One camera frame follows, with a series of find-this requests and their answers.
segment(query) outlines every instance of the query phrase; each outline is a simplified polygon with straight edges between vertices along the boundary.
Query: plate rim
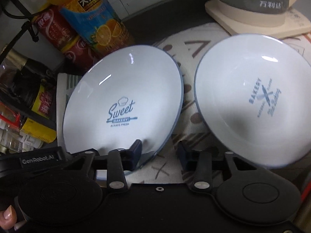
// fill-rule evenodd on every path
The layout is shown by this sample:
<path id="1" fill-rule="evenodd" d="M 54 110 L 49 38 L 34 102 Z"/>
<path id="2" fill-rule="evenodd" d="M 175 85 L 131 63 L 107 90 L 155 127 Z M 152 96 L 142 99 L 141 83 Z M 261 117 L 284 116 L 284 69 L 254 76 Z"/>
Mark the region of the plate rim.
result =
<path id="1" fill-rule="evenodd" d="M 148 47 L 148 48 L 151 47 L 151 48 L 158 49 L 158 50 L 164 52 L 166 55 L 168 55 L 168 56 L 172 59 L 172 61 L 175 63 L 175 66 L 176 66 L 176 68 L 177 68 L 177 71 L 178 71 L 178 73 L 179 73 L 180 86 L 181 86 L 181 91 L 180 91 L 181 96 L 180 96 L 180 103 L 179 103 L 178 111 L 177 111 L 177 113 L 176 113 L 176 117 L 175 117 L 174 123 L 173 123 L 173 125 L 172 125 L 172 128 L 171 128 L 169 134 L 167 135 L 167 137 L 165 138 L 165 140 L 163 141 L 163 143 L 161 144 L 161 146 L 155 151 L 155 153 L 154 153 L 152 156 L 150 156 L 150 158 L 149 158 L 148 160 L 144 161 L 144 162 L 141 163 L 139 166 L 136 166 L 136 169 L 135 169 L 134 171 L 136 171 L 136 170 L 142 168 L 146 163 L 148 163 L 149 161 L 151 161 L 152 159 L 154 159 L 155 156 L 156 156 L 156 155 L 162 150 L 162 148 L 165 146 L 165 144 L 167 143 L 167 141 L 168 141 L 169 138 L 171 137 L 172 132 L 174 131 L 174 129 L 175 129 L 177 123 L 178 123 L 178 120 L 179 120 L 179 117 L 180 117 L 180 114 L 181 114 L 182 105 L 183 105 L 183 98 L 184 98 L 183 74 L 182 74 L 182 72 L 181 72 L 180 67 L 179 67 L 178 64 L 177 64 L 177 61 L 176 61 L 176 60 L 172 57 L 172 55 L 170 55 L 168 52 L 164 51 L 163 49 L 159 48 L 158 46 L 151 46 L 151 45 L 134 45 L 134 46 L 128 46 L 128 47 L 119 49 L 119 50 L 117 50 L 117 51 L 115 51 L 115 52 L 113 52 L 113 53 L 116 53 L 116 52 L 118 52 L 118 51 L 124 50 L 124 49 L 126 49 L 126 48 L 131 48 L 131 47 L 136 47 L 136 46 L 137 46 L 137 47 L 143 46 L 143 47 Z M 92 70 L 92 69 L 94 68 L 94 66 L 96 66 L 98 63 L 100 63 L 105 57 L 103 57 L 103 58 L 102 58 L 101 60 L 99 60 L 96 64 L 94 64 L 86 73 L 88 73 L 90 70 Z M 76 90 L 77 86 L 81 83 L 83 77 L 84 77 L 84 75 L 82 76 L 82 78 L 80 79 L 80 81 L 78 82 L 78 84 L 75 86 L 74 90 L 72 91 L 72 94 L 73 94 L 73 92 Z M 66 111 L 67 111 L 67 107 L 66 107 L 66 109 L 65 109 L 65 113 L 64 113 L 64 118 L 63 118 L 63 120 L 65 120 Z M 66 146 L 66 139 L 65 139 L 65 135 L 64 135 L 64 121 L 63 121 L 63 137 L 64 137 L 64 144 L 65 144 L 65 146 Z"/>
<path id="2" fill-rule="evenodd" d="M 236 34 L 236 35 L 231 35 L 231 36 L 228 36 L 218 42 L 216 42 L 214 45 L 211 46 L 211 48 L 209 48 L 202 56 L 202 58 L 200 59 L 199 63 L 198 63 L 198 66 L 196 68 L 196 71 L 195 71 L 195 75 L 194 75 L 194 82 L 193 82 L 193 91 L 194 91 L 194 99 L 195 99 L 195 103 L 196 103 L 196 106 L 197 106 L 197 109 L 198 109 L 198 112 L 200 114 L 200 116 L 202 117 L 202 120 L 203 120 L 203 123 L 210 129 L 210 131 L 215 135 L 215 137 L 228 149 L 228 150 L 231 150 L 228 145 L 226 145 L 226 143 L 223 142 L 223 139 L 220 138 L 219 134 L 216 134 L 214 133 L 213 129 L 207 124 L 207 121 L 205 120 L 202 112 L 201 112 L 201 109 L 200 109 L 200 106 L 199 106 L 199 103 L 198 103 L 198 100 L 197 100 L 197 92 L 196 92 L 196 85 L 197 85 L 197 72 L 198 72 L 198 69 L 200 67 L 200 64 L 202 63 L 202 60 L 203 58 L 205 57 L 205 55 L 214 47 L 216 46 L 218 43 L 222 42 L 222 41 L 225 41 L 229 38 L 234 38 L 234 37 L 238 37 L 238 36 L 247 36 L 247 35 L 251 35 L 251 36 L 262 36 L 262 37 L 266 37 L 266 38 L 269 38 L 269 39 L 273 39 L 281 44 L 284 44 L 285 46 L 288 46 L 290 49 L 292 49 L 293 51 L 297 52 L 294 48 L 292 48 L 289 44 L 277 39 L 277 38 L 274 38 L 274 37 L 271 37 L 271 36 L 267 36 L 267 35 L 264 35 L 264 34 L 260 34 L 260 33 L 241 33 L 241 34 Z M 304 56 L 302 56 L 301 54 L 299 54 L 297 52 L 297 54 L 299 56 L 301 56 L 306 62 L 307 64 L 309 65 L 309 68 L 311 68 L 311 64 L 306 60 L 306 58 Z M 290 163 L 287 163 L 287 164 L 283 164 L 283 165 L 268 165 L 268 164 L 259 164 L 259 163 L 255 163 L 255 164 L 258 164 L 258 165 L 261 165 L 261 166 L 264 166 L 264 167 L 267 167 L 268 169 L 278 169 L 278 168 L 282 168 L 282 167 L 285 167 L 285 166 L 288 166 L 290 164 L 293 164 L 299 160 L 301 160 L 304 156 L 306 156 L 308 153 L 310 152 L 307 151 L 302 157 L 300 157 L 299 159 L 293 161 L 293 162 L 290 162 Z"/>

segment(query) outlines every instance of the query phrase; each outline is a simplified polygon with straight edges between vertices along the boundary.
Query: chef hat logo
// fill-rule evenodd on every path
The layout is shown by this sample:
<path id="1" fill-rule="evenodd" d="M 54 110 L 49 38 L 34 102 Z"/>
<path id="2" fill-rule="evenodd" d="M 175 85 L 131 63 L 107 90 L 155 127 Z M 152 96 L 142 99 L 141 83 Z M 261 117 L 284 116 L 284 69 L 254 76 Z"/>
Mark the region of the chef hat logo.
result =
<path id="1" fill-rule="evenodd" d="M 124 106 L 124 105 L 127 104 L 127 102 L 128 102 L 128 98 L 127 98 L 127 97 L 122 97 L 122 98 L 120 98 L 120 99 L 118 100 L 119 106 Z"/>

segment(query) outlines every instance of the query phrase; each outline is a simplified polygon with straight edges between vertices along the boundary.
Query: orange juice bottle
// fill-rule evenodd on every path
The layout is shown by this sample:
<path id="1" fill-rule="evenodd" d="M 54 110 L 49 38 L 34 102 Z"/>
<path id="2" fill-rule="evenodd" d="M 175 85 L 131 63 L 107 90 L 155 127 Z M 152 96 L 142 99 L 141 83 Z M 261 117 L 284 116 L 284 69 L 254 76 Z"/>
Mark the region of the orange juice bottle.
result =
<path id="1" fill-rule="evenodd" d="M 97 52 L 105 56 L 133 43 L 107 0 L 48 0 Z"/>

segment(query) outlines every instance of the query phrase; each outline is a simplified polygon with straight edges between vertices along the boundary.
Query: red can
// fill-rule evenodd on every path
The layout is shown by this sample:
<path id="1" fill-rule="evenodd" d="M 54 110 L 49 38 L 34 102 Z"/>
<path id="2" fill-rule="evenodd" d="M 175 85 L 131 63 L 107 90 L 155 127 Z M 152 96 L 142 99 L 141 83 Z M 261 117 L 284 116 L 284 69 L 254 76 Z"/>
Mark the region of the red can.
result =
<path id="1" fill-rule="evenodd" d="M 79 35 L 62 49 L 62 53 L 84 73 L 99 60 L 95 51 Z"/>
<path id="2" fill-rule="evenodd" d="M 41 10 L 49 9 L 36 16 L 32 23 L 36 25 L 39 32 L 44 35 L 57 49 L 61 50 L 68 44 L 77 32 L 70 26 L 65 18 L 58 11 L 55 5 L 45 4 Z"/>

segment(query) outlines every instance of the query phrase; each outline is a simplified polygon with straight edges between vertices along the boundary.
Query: metal screw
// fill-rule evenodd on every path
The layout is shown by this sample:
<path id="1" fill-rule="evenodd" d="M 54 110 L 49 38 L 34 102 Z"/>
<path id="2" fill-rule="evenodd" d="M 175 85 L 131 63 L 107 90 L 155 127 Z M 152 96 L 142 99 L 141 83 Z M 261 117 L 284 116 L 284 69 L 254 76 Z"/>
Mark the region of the metal screw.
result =
<path id="1" fill-rule="evenodd" d="M 163 192 L 164 188 L 163 187 L 157 187 L 155 190 L 158 191 L 158 192 Z"/>
<path id="2" fill-rule="evenodd" d="M 120 189 L 124 187 L 124 183 L 121 181 L 113 181 L 109 184 L 109 186 L 113 189 Z"/>
<path id="3" fill-rule="evenodd" d="M 198 189 L 206 189 L 206 188 L 210 187 L 209 183 L 207 183 L 205 181 L 198 181 L 198 182 L 194 183 L 194 186 Z"/>

